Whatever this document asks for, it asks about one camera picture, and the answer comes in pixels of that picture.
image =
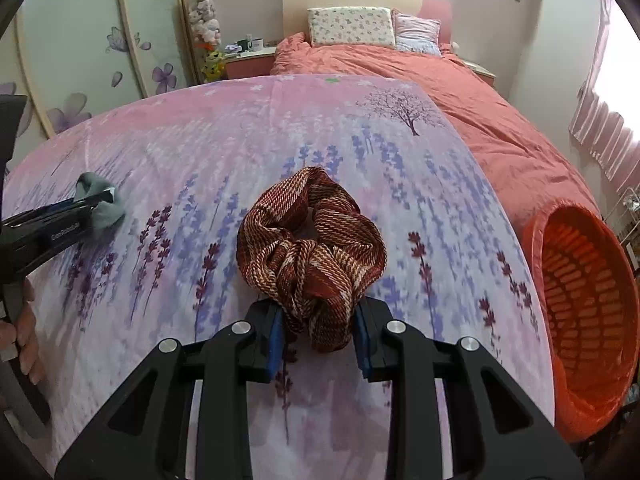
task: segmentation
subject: blue gripper pad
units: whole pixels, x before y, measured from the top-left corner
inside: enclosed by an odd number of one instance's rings
[[[371,360],[370,360],[370,339],[365,326],[364,318],[362,315],[361,304],[356,305],[356,311],[353,316],[353,346],[356,351],[356,358],[358,360],[358,368],[362,371],[362,377],[368,379],[371,375]]]
[[[284,327],[282,325],[282,309],[276,311],[269,334],[269,359],[267,370],[269,378],[272,380],[280,369],[282,362],[282,352],[284,350]]]

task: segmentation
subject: orange laundry basket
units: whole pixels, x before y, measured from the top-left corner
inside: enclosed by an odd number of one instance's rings
[[[632,381],[640,340],[633,273],[613,232],[569,201],[540,210],[522,248],[549,336],[556,429],[578,442],[607,425]]]

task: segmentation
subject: yellow plush toy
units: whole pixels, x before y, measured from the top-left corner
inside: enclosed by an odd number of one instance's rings
[[[207,83],[219,81],[225,72],[225,54],[219,50],[209,52],[204,60],[202,73]]]

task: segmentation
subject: headboard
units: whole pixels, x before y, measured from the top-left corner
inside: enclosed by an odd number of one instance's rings
[[[440,43],[451,42],[451,5],[442,0],[282,0],[284,37],[296,32],[308,33],[308,8],[338,6],[388,7],[420,18],[440,20]]]

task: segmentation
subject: gray cloth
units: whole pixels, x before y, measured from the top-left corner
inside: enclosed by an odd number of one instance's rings
[[[124,204],[116,187],[95,173],[83,173],[76,183],[74,202],[101,193],[109,188],[113,188],[113,204],[100,202],[91,215],[92,227],[96,235],[100,234],[107,227],[114,225],[124,216]]]

